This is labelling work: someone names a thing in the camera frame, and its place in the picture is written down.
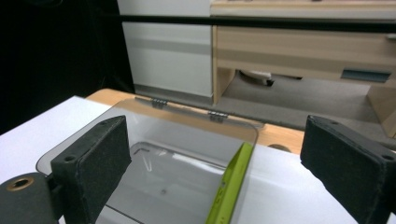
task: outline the drawer handle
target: drawer handle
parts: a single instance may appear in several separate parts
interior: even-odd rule
[[[385,83],[391,72],[345,68],[341,78]]]

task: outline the white cabinet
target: white cabinet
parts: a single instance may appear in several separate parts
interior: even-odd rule
[[[209,16],[209,0],[119,0],[121,15]],[[211,27],[124,22],[134,83],[212,96]]]

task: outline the wooden table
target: wooden table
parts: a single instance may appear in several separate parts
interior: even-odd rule
[[[135,98],[136,95],[123,92],[123,91],[115,91],[111,89],[103,89],[99,90],[92,95],[88,96],[87,99],[106,104],[106,105],[115,105],[121,100]],[[202,109],[184,106],[184,105],[177,105],[171,104],[172,106],[180,106],[185,107],[197,112],[204,112]],[[230,119],[240,119],[238,117],[229,117]],[[247,122],[258,123],[258,121],[244,119]],[[288,148],[292,153],[300,154],[301,146],[303,143],[304,132],[280,127],[271,124],[263,124],[261,128],[258,128],[259,137],[257,143],[263,146],[270,146],[270,145],[279,145]]]

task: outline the wooden drawer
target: wooden drawer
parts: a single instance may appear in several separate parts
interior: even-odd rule
[[[396,41],[387,34],[217,27],[216,67],[253,69],[396,88]],[[385,83],[341,78],[346,69],[385,71]]]

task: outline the metal hinge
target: metal hinge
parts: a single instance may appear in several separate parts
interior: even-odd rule
[[[228,114],[225,113],[220,113],[217,111],[207,111],[207,115],[209,115],[210,120],[217,122],[217,123],[222,123],[225,119],[228,118]]]
[[[154,108],[163,109],[163,107],[167,104],[168,104],[168,101],[166,101],[166,100],[151,98],[151,105]]]

